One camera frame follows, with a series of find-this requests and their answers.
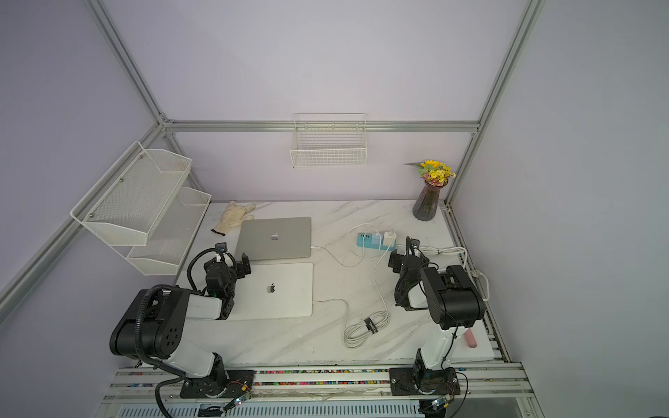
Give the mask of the white charger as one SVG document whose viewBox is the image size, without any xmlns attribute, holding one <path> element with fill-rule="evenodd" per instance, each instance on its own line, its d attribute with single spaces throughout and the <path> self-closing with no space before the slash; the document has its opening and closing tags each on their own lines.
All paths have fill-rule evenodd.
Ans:
<svg viewBox="0 0 669 418">
<path fill-rule="evenodd" d="M 397 233 L 395 231 L 388 231 L 383 234 L 382 246 L 392 248 L 397 243 Z"/>
</svg>

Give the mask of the light blue charger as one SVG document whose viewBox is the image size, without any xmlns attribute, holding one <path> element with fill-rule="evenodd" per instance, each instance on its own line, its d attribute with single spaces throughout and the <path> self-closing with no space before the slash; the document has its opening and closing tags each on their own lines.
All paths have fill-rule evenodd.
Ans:
<svg viewBox="0 0 669 418">
<path fill-rule="evenodd" d="M 370 242 L 371 242 L 371 247 L 381 247 L 383 243 L 383 235 L 379 233 L 373 233 L 371 235 Z"/>
</svg>

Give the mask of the teal power strip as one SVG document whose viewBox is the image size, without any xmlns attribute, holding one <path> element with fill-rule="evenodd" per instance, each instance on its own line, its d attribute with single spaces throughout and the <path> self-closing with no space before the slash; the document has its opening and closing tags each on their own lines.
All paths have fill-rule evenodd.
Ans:
<svg viewBox="0 0 669 418">
<path fill-rule="evenodd" d="M 385 233 L 359 233 L 356 244 L 360 248 L 378 251 L 393 251 L 397 243 L 397 234 L 389 231 Z"/>
</svg>

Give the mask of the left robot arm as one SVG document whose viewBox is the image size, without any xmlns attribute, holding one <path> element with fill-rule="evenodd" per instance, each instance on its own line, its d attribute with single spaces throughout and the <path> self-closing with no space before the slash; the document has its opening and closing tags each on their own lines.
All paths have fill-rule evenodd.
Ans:
<svg viewBox="0 0 669 418">
<path fill-rule="evenodd" d="M 111 334 L 111 352 L 186 383 L 202 382 L 225 391 L 232 379 L 221 355 L 188 339 L 184 328 L 190 320 L 227 320 L 237 282 L 251 273 L 249 257 L 233 256 L 225 243 L 201 251 L 186 268 L 188 288 L 157 285 L 139 291 Z"/>
</svg>

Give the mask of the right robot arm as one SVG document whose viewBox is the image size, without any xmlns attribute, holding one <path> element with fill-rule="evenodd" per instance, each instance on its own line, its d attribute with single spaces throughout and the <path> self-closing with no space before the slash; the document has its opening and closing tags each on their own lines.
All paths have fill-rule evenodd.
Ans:
<svg viewBox="0 0 669 418">
<path fill-rule="evenodd" d="M 448 392 L 457 394 L 459 383 L 451 367 L 456 344 L 466 331 L 484 318 L 483 297 L 470 275 L 460 265 L 447 266 L 439 271 L 418 248 L 409 246 L 405 254 L 390 254 L 389 267 L 399 275 L 395 284 L 395 305 L 416 311 L 409 294 L 418 289 L 425 297 L 422 307 L 430 314 L 439 331 L 416 351 L 416 359 L 407 385 L 395 385 L 401 390 L 418 393 Z"/>
</svg>

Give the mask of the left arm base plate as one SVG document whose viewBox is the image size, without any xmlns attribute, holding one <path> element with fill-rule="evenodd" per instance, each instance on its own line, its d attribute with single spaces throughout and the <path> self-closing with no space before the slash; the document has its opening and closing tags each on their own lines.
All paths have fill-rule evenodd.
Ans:
<svg viewBox="0 0 669 418">
<path fill-rule="evenodd" d="M 179 397 L 182 399 L 233 399 L 251 390 L 256 372 L 251 369 L 226 371 L 228 377 L 223 383 L 211 378 L 186 379 Z"/>
</svg>

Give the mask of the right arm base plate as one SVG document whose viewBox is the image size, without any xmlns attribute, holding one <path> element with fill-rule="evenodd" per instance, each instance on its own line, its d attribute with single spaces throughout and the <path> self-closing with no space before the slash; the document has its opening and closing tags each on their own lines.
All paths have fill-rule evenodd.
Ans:
<svg viewBox="0 0 669 418">
<path fill-rule="evenodd" d="M 389 370 L 392 395 L 460 395 L 456 369 L 416 371 L 412 367 L 392 367 Z"/>
</svg>

